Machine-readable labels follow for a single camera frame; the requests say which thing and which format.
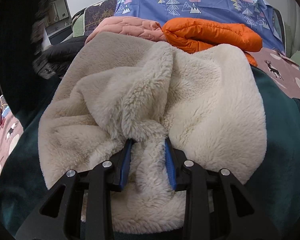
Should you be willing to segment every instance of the metal screw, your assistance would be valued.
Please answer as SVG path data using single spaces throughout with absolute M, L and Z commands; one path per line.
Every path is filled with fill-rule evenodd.
M 230 171 L 229 171 L 228 169 L 222 169 L 222 170 L 221 170 L 221 174 L 222 174 L 223 176 L 228 176 L 228 175 L 230 175 Z
M 104 166 L 105 168 L 109 168 L 109 167 L 111 167 L 111 165 L 112 165 L 111 161 L 105 161 L 102 163 L 102 166 Z
M 183 164 L 186 167 L 192 167 L 194 165 L 193 161 L 191 161 L 191 160 L 186 160 Z
M 67 177 L 73 177 L 75 175 L 75 171 L 74 170 L 69 170 L 66 173 Z

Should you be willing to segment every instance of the deer print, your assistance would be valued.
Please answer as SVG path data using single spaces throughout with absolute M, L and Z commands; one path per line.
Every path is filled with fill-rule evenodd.
M 279 71 L 271 66 L 271 61 L 265 60 L 265 63 L 268 65 L 268 68 L 269 68 L 270 72 L 272 72 L 275 75 L 275 78 L 277 78 L 277 75 L 278 75 L 278 77 L 283 80 L 283 78 L 280 75 Z

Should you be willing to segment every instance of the dark green velvet blanket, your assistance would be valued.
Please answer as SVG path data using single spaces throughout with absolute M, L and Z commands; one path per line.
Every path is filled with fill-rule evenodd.
M 60 81 L 57 76 L 43 79 L 32 68 L 35 47 L 30 35 L 37 6 L 34 0 L 0 4 L 0 86 L 24 128 L 0 176 L 0 220 L 13 235 L 47 191 L 38 156 L 38 124 Z M 266 112 L 267 152 L 246 187 L 285 233 L 300 216 L 300 100 L 288 98 L 261 70 L 252 71 Z M 151 235 L 116 233 L 115 239 L 180 236 L 178 229 Z

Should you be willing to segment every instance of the sherpa fabric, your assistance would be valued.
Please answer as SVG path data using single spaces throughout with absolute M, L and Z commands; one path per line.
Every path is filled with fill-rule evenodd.
M 250 178 L 266 152 L 266 123 L 245 55 L 228 44 L 188 54 L 166 42 L 100 33 L 78 53 L 40 120 L 46 185 L 69 169 L 92 169 L 133 138 L 128 184 L 111 198 L 114 230 L 180 228 L 185 192 L 168 182 L 167 135 L 204 168 L 228 168 L 242 183 Z
M 167 41 L 158 22 L 131 16 L 112 16 L 104 19 L 88 36 L 86 44 L 100 32 L 119 33 L 150 41 Z

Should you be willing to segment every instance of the black jacket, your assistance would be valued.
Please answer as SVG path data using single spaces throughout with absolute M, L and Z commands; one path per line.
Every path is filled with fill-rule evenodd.
M 79 36 L 54 45 L 43 52 L 50 68 L 58 76 L 63 76 L 68 70 L 71 62 L 84 46 L 88 36 Z

